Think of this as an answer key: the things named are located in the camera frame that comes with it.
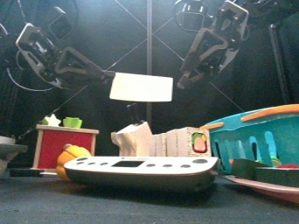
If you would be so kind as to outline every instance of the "yellow toy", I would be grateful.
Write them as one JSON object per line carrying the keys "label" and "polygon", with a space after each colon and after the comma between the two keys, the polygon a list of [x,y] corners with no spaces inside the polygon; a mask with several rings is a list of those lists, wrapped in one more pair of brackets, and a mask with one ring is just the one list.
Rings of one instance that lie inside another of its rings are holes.
{"label": "yellow toy", "polygon": [[67,181],[71,180],[65,173],[64,164],[77,157],[91,157],[89,151],[77,145],[65,144],[63,147],[63,153],[57,158],[56,172],[57,176]]}

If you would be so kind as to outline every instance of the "display screen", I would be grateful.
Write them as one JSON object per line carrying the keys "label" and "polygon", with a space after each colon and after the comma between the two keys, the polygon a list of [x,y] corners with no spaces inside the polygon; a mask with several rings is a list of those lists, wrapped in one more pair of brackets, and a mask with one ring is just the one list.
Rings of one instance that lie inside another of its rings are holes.
{"label": "display screen", "polygon": [[120,161],[115,163],[112,166],[116,167],[137,167],[144,161]]}

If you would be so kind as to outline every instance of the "white container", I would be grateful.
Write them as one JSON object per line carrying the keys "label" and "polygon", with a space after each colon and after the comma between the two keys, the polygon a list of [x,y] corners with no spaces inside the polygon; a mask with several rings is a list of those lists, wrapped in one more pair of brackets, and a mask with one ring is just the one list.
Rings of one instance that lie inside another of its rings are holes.
{"label": "white container", "polygon": [[0,144],[15,144],[15,139],[8,136],[0,136]]}

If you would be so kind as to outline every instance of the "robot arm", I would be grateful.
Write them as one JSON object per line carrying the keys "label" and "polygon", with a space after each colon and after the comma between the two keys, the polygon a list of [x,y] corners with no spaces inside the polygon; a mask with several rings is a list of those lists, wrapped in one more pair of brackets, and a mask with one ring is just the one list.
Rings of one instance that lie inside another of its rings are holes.
{"label": "robot arm", "polygon": [[227,1],[209,28],[200,28],[181,64],[177,88],[187,88],[204,75],[219,73],[233,60],[243,40],[248,12]]}
{"label": "robot arm", "polygon": [[105,83],[115,73],[101,68],[72,47],[63,50],[51,42],[43,29],[27,24],[16,46],[37,76],[57,88],[77,88]]}
{"label": "robot arm", "polygon": [[[212,24],[204,26],[201,21],[204,18],[211,18],[201,0],[187,2],[188,7],[184,5],[184,9],[192,10],[181,11],[183,18],[189,18],[193,14],[196,17],[188,21],[192,21],[192,24],[197,21],[200,29],[181,64],[183,75],[177,82],[180,89],[188,88],[203,76],[212,76],[224,69],[239,52],[247,30],[256,26],[271,25],[299,11],[299,3],[294,0],[236,0],[233,3],[225,1]],[[184,30],[187,30],[185,27],[193,28],[193,25],[183,24]]]}

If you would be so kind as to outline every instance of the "button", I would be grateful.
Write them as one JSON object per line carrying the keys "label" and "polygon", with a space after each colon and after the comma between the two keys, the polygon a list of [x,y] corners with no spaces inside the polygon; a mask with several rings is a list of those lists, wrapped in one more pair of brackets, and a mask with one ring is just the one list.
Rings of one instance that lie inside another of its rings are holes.
{"label": "button", "polygon": [[192,160],[192,162],[195,164],[207,164],[208,163],[208,160],[207,159],[203,159],[203,158],[199,158],[199,159]]}
{"label": "button", "polygon": [[188,164],[183,164],[181,168],[189,168],[191,166]]}
{"label": "button", "polygon": [[77,159],[77,161],[83,161],[83,160],[87,160],[88,158],[87,157],[80,157],[79,159]]}

